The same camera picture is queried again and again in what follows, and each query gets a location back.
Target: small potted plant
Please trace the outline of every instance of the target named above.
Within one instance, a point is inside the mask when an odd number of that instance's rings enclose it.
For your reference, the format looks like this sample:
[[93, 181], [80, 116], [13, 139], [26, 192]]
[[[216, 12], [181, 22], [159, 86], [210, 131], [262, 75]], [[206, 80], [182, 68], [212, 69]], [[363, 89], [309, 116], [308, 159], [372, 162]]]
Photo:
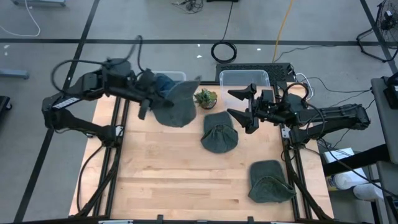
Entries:
[[206, 110], [212, 109], [217, 103], [217, 94], [207, 89], [201, 89], [201, 92], [195, 94], [194, 97], [195, 103]]

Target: wooden tabletop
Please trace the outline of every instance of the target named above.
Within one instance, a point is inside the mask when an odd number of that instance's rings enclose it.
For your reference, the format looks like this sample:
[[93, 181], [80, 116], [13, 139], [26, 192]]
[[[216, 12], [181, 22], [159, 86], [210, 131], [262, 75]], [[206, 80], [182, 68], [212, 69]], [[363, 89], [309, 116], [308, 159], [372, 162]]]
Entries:
[[[139, 105], [130, 104], [111, 218], [154, 220], [162, 214], [166, 220], [244, 221], [253, 216], [255, 221], [294, 221], [290, 200], [254, 203], [248, 197], [248, 172], [253, 162], [276, 159], [282, 164], [286, 176], [285, 164], [280, 158], [282, 140], [279, 127], [264, 122], [254, 134], [245, 134], [232, 118], [239, 134], [237, 147], [225, 154], [213, 154], [200, 143], [203, 118], [226, 108], [219, 86], [199, 86], [198, 90], [201, 88], [217, 92], [218, 102], [212, 110], [198, 107], [197, 117], [184, 128], [163, 126], [151, 112], [142, 121], [137, 117]], [[290, 92], [302, 95], [303, 90], [294, 86]], [[110, 123], [114, 101], [114, 97], [98, 100], [94, 123]], [[99, 145], [99, 140], [89, 139], [83, 161]], [[310, 141], [307, 147], [318, 150], [315, 141]], [[89, 162], [84, 171], [81, 206], [97, 188], [103, 155], [104, 150]], [[310, 151], [302, 150], [301, 155], [307, 189], [325, 213], [332, 217], [321, 160]], [[300, 214], [304, 217], [301, 193], [298, 189], [297, 192]], [[105, 190], [103, 202], [107, 196]], [[75, 193], [70, 214], [76, 212]]]

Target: gray floor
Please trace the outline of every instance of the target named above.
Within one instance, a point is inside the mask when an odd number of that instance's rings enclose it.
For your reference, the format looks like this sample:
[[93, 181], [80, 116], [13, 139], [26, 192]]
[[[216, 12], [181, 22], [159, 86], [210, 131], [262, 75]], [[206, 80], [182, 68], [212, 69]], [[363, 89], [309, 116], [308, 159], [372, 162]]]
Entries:
[[[172, 0], [101, 0], [88, 38], [132, 39], [141, 34], [146, 39], [219, 39], [228, 18], [229, 3], [205, 3], [202, 12], [186, 15], [170, 5]], [[377, 0], [368, 0], [375, 15]], [[67, 7], [34, 5], [32, 14], [42, 28], [40, 38], [78, 39], [83, 31], [93, 0], [69, 0]], [[248, 0], [235, 4], [226, 39], [275, 40], [288, 0]], [[0, 2], [0, 25], [20, 34], [33, 34], [35, 27], [22, 6]], [[359, 1], [300, 0], [294, 3], [284, 27], [282, 40], [354, 40], [370, 28]], [[1, 38], [16, 38], [0, 30]], [[375, 41], [374, 34], [366, 40]], [[46, 129], [40, 111], [42, 99], [56, 91], [50, 85], [50, 71], [65, 59], [73, 58], [77, 44], [0, 44], [0, 67], [26, 69], [29, 80], [0, 78], [0, 95], [12, 98], [13, 110], [0, 129], [0, 222], [11, 222], [21, 201], [33, 165], [40, 151]], [[297, 46], [279, 46], [279, 52]], [[201, 75], [214, 80], [215, 61], [211, 45], [145, 45], [142, 66], [153, 70], [183, 71], [188, 79]], [[236, 63], [270, 62], [274, 46], [237, 45]], [[86, 44], [81, 58], [104, 60], [123, 57], [129, 45]], [[383, 56], [380, 47], [367, 47]], [[230, 50], [219, 47], [220, 57]], [[136, 67], [136, 59], [131, 62]], [[290, 62], [296, 72], [320, 77], [334, 90], [365, 90], [370, 79], [391, 75], [386, 63], [363, 55], [359, 47], [322, 47], [284, 55], [280, 62]], [[96, 69], [79, 64], [75, 77]], [[62, 67], [57, 76], [61, 85], [68, 71]], [[330, 106], [353, 94], [330, 93], [321, 83], [311, 80], [315, 89], [312, 103]], [[368, 105], [371, 93], [347, 101]], [[71, 111], [83, 119], [93, 116], [95, 102], [82, 102]], [[365, 131], [350, 131], [339, 147], [364, 151], [384, 143], [375, 105], [368, 109], [372, 119]], [[326, 140], [337, 142], [342, 132], [329, 134]], [[86, 139], [78, 133], [55, 135], [30, 201], [25, 220], [63, 218], [68, 215]], [[347, 222], [373, 222], [370, 204], [356, 200], [350, 191], [331, 194], [335, 217]]]

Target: white cable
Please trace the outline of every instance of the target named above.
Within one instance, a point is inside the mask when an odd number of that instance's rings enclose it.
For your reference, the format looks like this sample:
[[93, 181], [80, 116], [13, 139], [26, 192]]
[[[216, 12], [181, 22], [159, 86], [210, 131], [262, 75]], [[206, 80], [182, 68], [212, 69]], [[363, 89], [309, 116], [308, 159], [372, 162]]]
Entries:
[[311, 98], [313, 97], [313, 90], [312, 90], [312, 87], [311, 87], [311, 84], [310, 84], [309, 80], [302, 73], [296, 73], [296, 75], [302, 75], [304, 77], [305, 81], [307, 81], [308, 87], [310, 87], [310, 90], [311, 90], [311, 96], [307, 100], [311, 100]]
[[36, 35], [15, 34], [15, 33], [13, 33], [13, 32], [10, 32], [10, 31], [6, 30], [3, 26], [0, 26], [0, 28], [1, 28], [2, 30], [4, 30], [6, 33], [11, 34], [11, 35], [16, 35], [16, 36], [18, 36], [18, 37], [37, 37], [37, 36], [39, 36], [39, 34], [40, 34], [40, 32], [41, 32], [40, 26], [37, 24], [36, 20], [33, 18], [32, 14], [31, 14], [30, 11], [29, 11], [29, 7], [27, 7], [27, 0], [25, 0], [25, 6], [26, 6], [27, 13], [29, 13], [30, 18], [32, 18], [32, 21], [35, 23], [37, 29], [39, 30], [39, 31], [37, 32]]

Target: green bucket hat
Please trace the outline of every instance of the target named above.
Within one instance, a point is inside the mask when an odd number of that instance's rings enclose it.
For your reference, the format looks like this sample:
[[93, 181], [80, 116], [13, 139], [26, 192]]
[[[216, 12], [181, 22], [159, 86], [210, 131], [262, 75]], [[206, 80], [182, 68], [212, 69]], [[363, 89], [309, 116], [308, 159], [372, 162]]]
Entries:
[[294, 188], [286, 183], [282, 167], [276, 160], [253, 163], [250, 183], [248, 196], [257, 203], [284, 202], [296, 195]]
[[205, 134], [200, 142], [210, 152], [225, 153], [238, 145], [238, 132], [226, 111], [206, 115], [203, 129]]
[[193, 102], [193, 94], [200, 83], [200, 77], [194, 81], [184, 81], [175, 84], [167, 93], [165, 99], [174, 103], [171, 108], [153, 109], [156, 120], [163, 125], [182, 128], [191, 123], [197, 115]]

